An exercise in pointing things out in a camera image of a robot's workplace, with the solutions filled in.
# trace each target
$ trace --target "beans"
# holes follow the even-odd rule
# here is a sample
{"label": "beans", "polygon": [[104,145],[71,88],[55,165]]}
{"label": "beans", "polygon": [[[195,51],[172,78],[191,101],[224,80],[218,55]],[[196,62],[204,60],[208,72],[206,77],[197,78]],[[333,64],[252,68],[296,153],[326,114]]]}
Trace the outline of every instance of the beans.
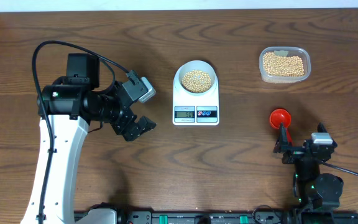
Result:
{"label": "beans", "polygon": [[282,57],[273,52],[264,54],[264,69],[269,75],[300,77],[305,75],[299,56]]}
{"label": "beans", "polygon": [[193,70],[185,74],[181,84],[192,93],[203,93],[211,88],[211,77],[201,70]]}

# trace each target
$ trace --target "red measuring spoon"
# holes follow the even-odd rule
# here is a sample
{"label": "red measuring spoon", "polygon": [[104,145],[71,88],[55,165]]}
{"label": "red measuring spoon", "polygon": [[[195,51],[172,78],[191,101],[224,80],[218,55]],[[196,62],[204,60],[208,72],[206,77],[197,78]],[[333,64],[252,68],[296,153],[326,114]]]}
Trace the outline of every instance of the red measuring spoon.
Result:
{"label": "red measuring spoon", "polygon": [[283,123],[285,132],[287,133],[288,142],[292,145],[292,138],[290,136],[290,133],[288,132],[288,127],[291,124],[291,115],[289,114],[289,112],[286,111],[285,109],[274,110],[270,114],[268,121],[271,127],[274,129],[279,129],[280,124]]}

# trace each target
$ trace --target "plastic container of beans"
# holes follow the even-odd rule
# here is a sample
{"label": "plastic container of beans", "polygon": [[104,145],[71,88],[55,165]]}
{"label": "plastic container of beans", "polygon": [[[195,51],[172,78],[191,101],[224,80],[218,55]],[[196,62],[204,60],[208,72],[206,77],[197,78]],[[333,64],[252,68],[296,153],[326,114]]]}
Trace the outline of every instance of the plastic container of beans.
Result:
{"label": "plastic container of beans", "polygon": [[[264,55],[266,53],[284,50],[288,52],[286,57],[298,56],[302,59],[304,75],[297,77],[284,77],[278,75],[268,74],[264,69]],[[311,64],[310,56],[307,51],[299,47],[268,47],[262,51],[259,56],[259,70],[262,75],[262,80],[269,83],[296,83],[307,79],[310,75]]]}

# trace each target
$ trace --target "white wall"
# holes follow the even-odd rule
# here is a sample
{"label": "white wall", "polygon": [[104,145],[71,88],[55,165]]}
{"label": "white wall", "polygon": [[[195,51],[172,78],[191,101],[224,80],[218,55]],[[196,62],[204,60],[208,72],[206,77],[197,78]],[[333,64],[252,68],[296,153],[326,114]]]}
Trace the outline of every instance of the white wall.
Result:
{"label": "white wall", "polygon": [[0,0],[0,12],[358,7],[358,0]]}

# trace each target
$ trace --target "wooden tabletop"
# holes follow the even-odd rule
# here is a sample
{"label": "wooden tabletop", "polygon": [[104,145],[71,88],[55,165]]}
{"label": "wooden tabletop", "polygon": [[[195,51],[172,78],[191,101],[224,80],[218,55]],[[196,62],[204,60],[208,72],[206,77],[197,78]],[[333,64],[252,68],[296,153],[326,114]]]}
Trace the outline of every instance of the wooden tabletop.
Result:
{"label": "wooden tabletop", "polygon": [[[106,125],[83,146],[75,209],[100,202],[154,210],[290,208],[294,167],[273,154],[274,108],[292,115],[301,144],[324,122],[338,148],[330,163],[358,172],[358,9],[0,13],[0,223],[19,223],[30,199],[39,153],[39,116],[31,72],[34,49],[64,40],[147,77],[157,94],[133,110],[157,123],[125,142]],[[262,81],[259,54],[294,46],[311,57],[310,77],[296,84]],[[40,84],[65,75],[67,54],[51,45],[37,61]],[[172,124],[172,83],[190,60],[217,71],[220,124]],[[116,69],[117,79],[125,75]],[[101,66],[101,86],[111,75]],[[340,210],[358,211],[358,177],[344,180]]]}

